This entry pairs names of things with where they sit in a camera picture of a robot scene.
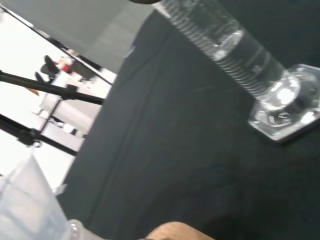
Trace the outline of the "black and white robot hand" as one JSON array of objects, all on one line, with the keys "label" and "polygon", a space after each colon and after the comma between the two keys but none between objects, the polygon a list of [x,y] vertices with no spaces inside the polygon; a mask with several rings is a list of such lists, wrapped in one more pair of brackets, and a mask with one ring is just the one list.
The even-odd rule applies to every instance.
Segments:
[{"label": "black and white robot hand", "polygon": [[129,0],[129,1],[135,4],[152,5],[160,2],[161,0]]}]

